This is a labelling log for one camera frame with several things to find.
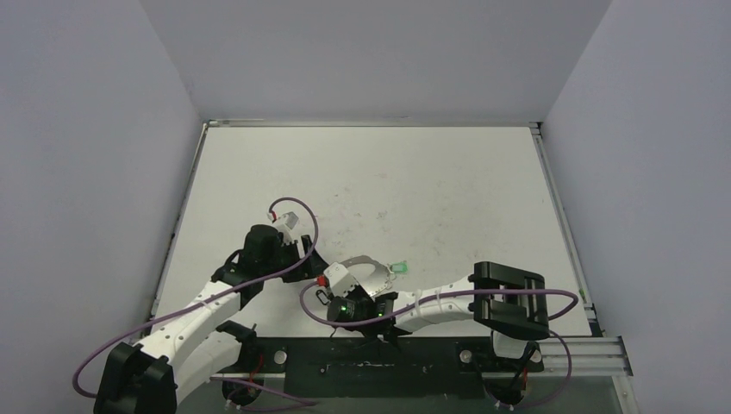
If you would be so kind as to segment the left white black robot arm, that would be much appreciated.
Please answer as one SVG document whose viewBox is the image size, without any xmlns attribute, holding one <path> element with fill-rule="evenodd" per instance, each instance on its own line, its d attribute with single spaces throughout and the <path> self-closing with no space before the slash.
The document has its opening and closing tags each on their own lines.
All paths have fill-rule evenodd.
<svg viewBox="0 0 731 414">
<path fill-rule="evenodd" d="M 135 344 L 109 352 L 95 413 L 174 413 L 191 392 L 223 368 L 243 372 L 257 360 L 253 329 L 232 321 L 270 279 L 314 279 L 328 263 L 309 235 L 258 224 L 242 248 L 217 268 L 186 308 L 155 322 Z"/>
</svg>

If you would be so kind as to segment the metal key holder ring plate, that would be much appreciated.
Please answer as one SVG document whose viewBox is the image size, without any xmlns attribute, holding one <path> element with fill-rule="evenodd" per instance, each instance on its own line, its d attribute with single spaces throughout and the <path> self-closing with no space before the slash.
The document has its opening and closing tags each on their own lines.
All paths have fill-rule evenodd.
<svg viewBox="0 0 731 414">
<path fill-rule="evenodd" d="M 389 272 L 388 267 L 370 256 L 354 256 L 338 263 L 348 268 L 359 282 L 357 288 L 361 288 L 370 298 L 375 298 L 392 287 L 392 273 Z"/>
</svg>

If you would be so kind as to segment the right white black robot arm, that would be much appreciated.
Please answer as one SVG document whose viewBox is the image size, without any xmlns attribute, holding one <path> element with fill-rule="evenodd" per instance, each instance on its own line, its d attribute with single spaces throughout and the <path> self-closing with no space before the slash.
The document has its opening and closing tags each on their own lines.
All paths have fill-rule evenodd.
<svg viewBox="0 0 731 414">
<path fill-rule="evenodd" d="M 547 300 L 542 295 L 506 295 L 509 290 L 542 290 L 538 273 L 489 261 L 474 265 L 472 274 L 452 283 L 413 292 L 389 292 L 372 297 L 345 267 L 332 265 L 325 272 L 328 293 L 327 321 L 365 337 L 382 337 L 395 345 L 399 336 L 441 323 L 471 320 L 492 330 L 487 357 L 500 370 L 510 369 L 522 357 L 518 342 L 549 337 Z"/>
</svg>

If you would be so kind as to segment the green tagged key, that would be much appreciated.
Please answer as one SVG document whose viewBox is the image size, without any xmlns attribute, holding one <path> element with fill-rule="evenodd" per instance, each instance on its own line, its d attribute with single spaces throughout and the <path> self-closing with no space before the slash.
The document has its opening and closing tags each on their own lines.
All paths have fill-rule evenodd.
<svg viewBox="0 0 731 414">
<path fill-rule="evenodd" d="M 387 267 L 389 272 L 394 274 L 403 274 L 409 271 L 408 263 L 406 261 L 390 263 Z"/>
</svg>

